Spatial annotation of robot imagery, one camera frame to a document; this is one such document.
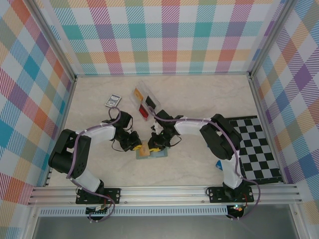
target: clear plastic container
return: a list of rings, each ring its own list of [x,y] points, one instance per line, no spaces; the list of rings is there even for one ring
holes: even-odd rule
[[[156,114],[161,110],[160,102],[143,81],[140,81],[133,89],[131,101],[145,121],[152,118],[149,107],[152,107]]]

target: white marble floor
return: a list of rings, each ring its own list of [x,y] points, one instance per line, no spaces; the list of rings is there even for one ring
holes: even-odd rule
[[[257,110],[246,76],[125,76],[79,78],[65,128],[85,129],[108,119],[105,101],[113,93],[122,96],[118,107],[134,118],[134,130],[148,140],[154,120],[145,122],[133,107],[130,93],[143,80],[162,108],[170,115],[209,118],[256,115]],[[90,150],[87,167],[106,186],[211,185],[223,182],[215,167],[217,158],[203,138],[185,135],[169,149],[168,157],[136,159],[136,153],[116,152],[111,142]],[[49,186],[72,185],[65,175],[53,172]]]

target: black and white checkerboard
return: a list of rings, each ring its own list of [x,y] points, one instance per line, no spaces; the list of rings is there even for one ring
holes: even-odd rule
[[[228,120],[243,138],[239,153],[243,176],[259,184],[281,182],[279,168],[257,116]]]

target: colorful plaid backdrop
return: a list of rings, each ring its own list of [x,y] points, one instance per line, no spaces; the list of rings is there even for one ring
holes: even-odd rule
[[[75,72],[95,75],[246,72],[284,0],[37,2]]]
[[[43,180],[71,80],[22,0],[0,1],[0,238],[21,231]]]
[[[319,238],[319,0],[299,0],[256,85],[285,174],[299,185],[307,227]]]

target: white vent strip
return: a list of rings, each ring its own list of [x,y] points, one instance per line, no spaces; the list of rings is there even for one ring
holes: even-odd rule
[[[226,206],[162,206],[162,207],[116,207],[114,217],[120,216],[205,216],[226,215]],[[84,207],[77,208],[42,208],[40,217],[83,217]]]

